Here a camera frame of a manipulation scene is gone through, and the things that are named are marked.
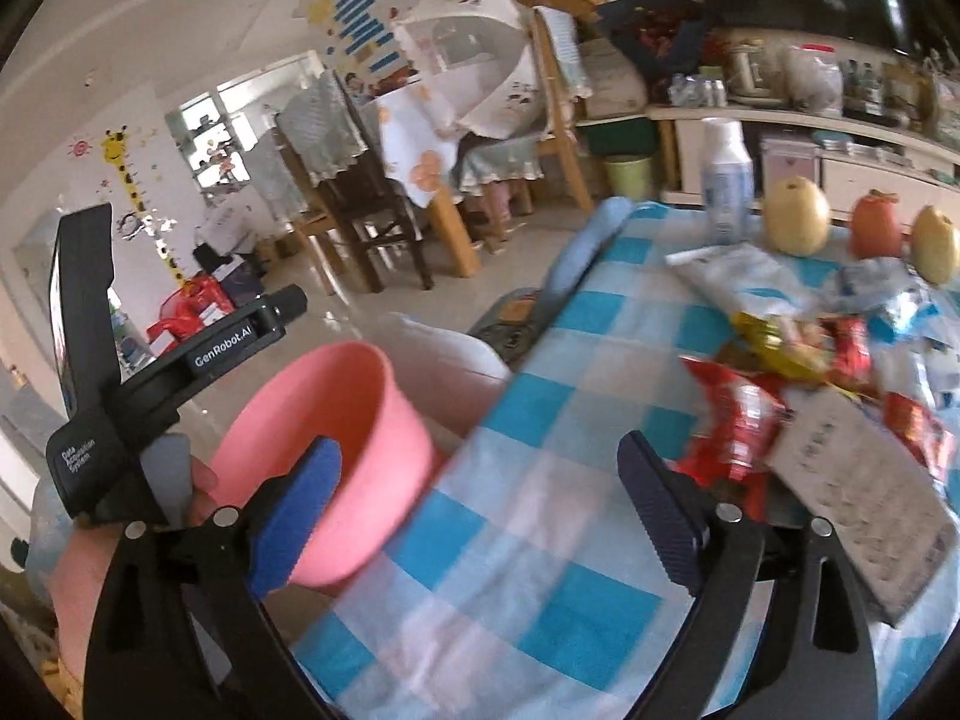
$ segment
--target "dark wooden chair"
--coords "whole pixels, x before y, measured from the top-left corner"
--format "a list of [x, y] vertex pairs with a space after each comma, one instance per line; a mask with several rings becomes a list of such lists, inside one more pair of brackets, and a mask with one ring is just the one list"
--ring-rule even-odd
[[[371, 292], [383, 291], [383, 281], [373, 266], [371, 250], [383, 247], [406, 245], [410, 250], [416, 272], [424, 284], [424, 290], [433, 289], [433, 276], [424, 258], [424, 236], [419, 231], [409, 200], [403, 186], [387, 178], [383, 161], [377, 148], [378, 138], [371, 136], [363, 118], [360, 116], [344, 88], [343, 81], [336, 76], [340, 97], [350, 121], [360, 133], [367, 146], [356, 158], [356, 163], [342, 170], [333, 178], [310, 186], [314, 203], [328, 215], [340, 233], [343, 244], [349, 251], [360, 275]], [[304, 159], [296, 153], [294, 146], [278, 128], [277, 144], [282, 151], [289, 149], [285, 156], [287, 167], [294, 175], [298, 185], [310, 183], [306, 178], [308, 170]]]

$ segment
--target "snack wrapper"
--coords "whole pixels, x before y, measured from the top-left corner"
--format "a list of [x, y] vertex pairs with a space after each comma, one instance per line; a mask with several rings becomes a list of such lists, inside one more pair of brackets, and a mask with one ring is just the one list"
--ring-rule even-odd
[[901, 341], [875, 354], [877, 384], [885, 395], [899, 394], [927, 409], [936, 408], [936, 399], [926, 375], [925, 344], [920, 340]]
[[871, 314], [870, 332], [880, 341], [896, 341], [920, 317], [936, 313], [928, 286], [895, 257], [848, 263], [827, 280], [820, 298], [834, 314]]
[[737, 314], [733, 328], [745, 338], [767, 370], [791, 381], [819, 384], [827, 378], [829, 354], [826, 336], [815, 322], [794, 322], [789, 317], [752, 317]]
[[833, 359], [827, 372], [830, 384], [851, 392], [870, 391], [872, 361], [867, 323], [862, 317], [823, 317], [821, 324], [833, 339]]
[[669, 254], [666, 263], [728, 317], [804, 317], [819, 298], [786, 265], [753, 244], [706, 247]]
[[950, 459], [957, 449], [956, 437], [929, 408], [898, 392], [887, 392], [884, 396], [883, 424], [929, 472], [939, 490], [943, 490]]
[[766, 509], [763, 458], [786, 420], [784, 401], [726, 365], [681, 359], [707, 394], [712, 424], [706, 436], [694, 438], [677, 470], [762, 520]]

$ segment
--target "white mesh food cover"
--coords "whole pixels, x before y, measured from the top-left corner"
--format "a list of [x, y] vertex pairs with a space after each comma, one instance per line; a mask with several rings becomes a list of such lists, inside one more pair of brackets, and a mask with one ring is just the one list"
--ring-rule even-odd
[[525, 132], [544, 109], [533, 45], [514, 0], [421, 0], [392, 29], [440, 103], [443, 130], [502, 140]]

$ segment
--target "pear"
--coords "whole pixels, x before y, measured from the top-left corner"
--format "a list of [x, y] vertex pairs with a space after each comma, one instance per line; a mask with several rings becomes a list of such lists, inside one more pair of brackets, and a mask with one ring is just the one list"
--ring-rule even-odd
[[960, 266], [960, 231], [932, 205], [913, 221], [910, 257], [918, 274], [931, 284], [947, 284]]
[[820, 187], [795, 175], [784, 178], [763, 201], [767, 242], [777, 251], [809, 257], [822, 250], [830, 232], [830, 205]]

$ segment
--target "screw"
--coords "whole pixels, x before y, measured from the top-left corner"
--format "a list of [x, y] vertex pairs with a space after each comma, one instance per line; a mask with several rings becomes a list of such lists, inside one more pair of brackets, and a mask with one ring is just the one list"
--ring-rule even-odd
[[232, 506], [226, 506], [213, 512], [213, 524], [218, 528], [229, 528], [240, 519], [240, 512]]
[[138, 520], [137, 522], [131, 522], [124, 531], [124, 535], [130, 541], [136, 541], [138, 538], [144, 535], [147, 532], [147, 526], [145, 523]]
[[833, 533], [833, 526], [822, 517], [814, 517], [810, 520], [810, 530], [816, 533], [817, 536], [826, 538]]
[[716, 511], [717, 517], [720, 517], [723, 522], [740, 522], [743, 519], [740, 507], [731, 503], [718, 503]]

